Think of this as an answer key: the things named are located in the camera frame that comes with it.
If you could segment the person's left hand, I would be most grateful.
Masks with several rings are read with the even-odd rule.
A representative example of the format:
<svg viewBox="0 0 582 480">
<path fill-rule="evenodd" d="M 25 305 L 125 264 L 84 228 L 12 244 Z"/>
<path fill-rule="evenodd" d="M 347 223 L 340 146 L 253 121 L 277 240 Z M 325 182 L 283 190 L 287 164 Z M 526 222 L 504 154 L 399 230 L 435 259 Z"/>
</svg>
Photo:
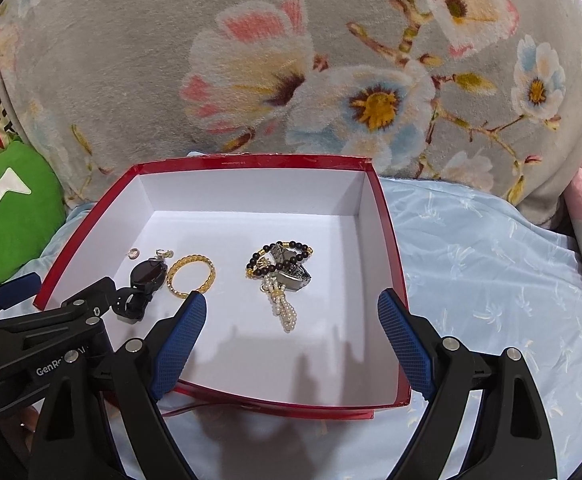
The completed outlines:
<svg viewBox="0 0 582 480">
<path fill-rule="evenodd" d="M 32 445 L 33 442 L 38 417 L 40 417 L 40 413 L 38 413 L 34 406 L 28 406 L 27 408 L 21 410 L 18 414 L 20 426 L 24 431 L 24 443 L 28 448 Z"/>
</svg>

